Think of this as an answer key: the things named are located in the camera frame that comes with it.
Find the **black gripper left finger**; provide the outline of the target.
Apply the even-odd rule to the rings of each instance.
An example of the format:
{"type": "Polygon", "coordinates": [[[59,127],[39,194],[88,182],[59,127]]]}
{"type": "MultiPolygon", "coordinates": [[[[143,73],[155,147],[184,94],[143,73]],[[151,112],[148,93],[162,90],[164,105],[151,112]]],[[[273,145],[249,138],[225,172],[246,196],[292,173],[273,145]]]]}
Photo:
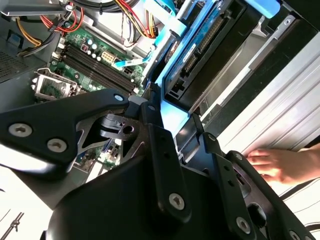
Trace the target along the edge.
{"type": "Polygon", "coordinates": [[[123,165],[149,163],[155,204],[164,217],[186,223],[191,217],[187,189],[171,133],[160,113],[160,88],[137,104],[117,90],[104,89],[30,105],[0,115],[2,166],[46,179],[66,176],[77,155],[109,139],[124,141],[123,165]]]}

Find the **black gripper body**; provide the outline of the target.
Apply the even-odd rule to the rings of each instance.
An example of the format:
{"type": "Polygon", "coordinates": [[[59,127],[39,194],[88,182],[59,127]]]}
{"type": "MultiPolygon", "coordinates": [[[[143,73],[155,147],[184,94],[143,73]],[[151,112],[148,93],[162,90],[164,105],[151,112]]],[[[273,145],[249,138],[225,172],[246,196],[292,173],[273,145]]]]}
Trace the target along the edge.
{"type": "Polygon", "coordinates": [[[182,168],[191,206],[187,223],[156,208],[153,172],[142,158],[68,193],[49,221],[49,240],[234,240],[218,188],[203,173],[182,168]]]}

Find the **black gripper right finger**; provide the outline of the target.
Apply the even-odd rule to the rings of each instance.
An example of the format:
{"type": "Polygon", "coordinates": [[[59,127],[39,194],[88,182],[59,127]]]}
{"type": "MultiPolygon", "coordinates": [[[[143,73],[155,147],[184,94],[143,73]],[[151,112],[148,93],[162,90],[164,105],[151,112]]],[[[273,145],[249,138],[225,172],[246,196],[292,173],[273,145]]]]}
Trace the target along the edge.
{"type": "Polygon", "coordinates": [[[192,168],[205,173],[217,187],[224,240],[312,240],[312,234],[277,194],[236,151],[223,153],[218,140],[204,131],[192,114],[197,151],[192,168]]]}

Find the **bare person hand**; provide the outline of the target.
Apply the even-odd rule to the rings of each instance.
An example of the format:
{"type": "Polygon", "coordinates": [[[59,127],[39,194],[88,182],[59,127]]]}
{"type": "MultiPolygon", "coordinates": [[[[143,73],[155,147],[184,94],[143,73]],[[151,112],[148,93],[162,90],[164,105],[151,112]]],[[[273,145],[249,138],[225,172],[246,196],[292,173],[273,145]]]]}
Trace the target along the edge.
{"type": "Polygon", "coordinates": [[[247,155],[248,162],[271,186],[295,186],[308,181],[304,154],[289,150],[257,149],[247,155]]]}

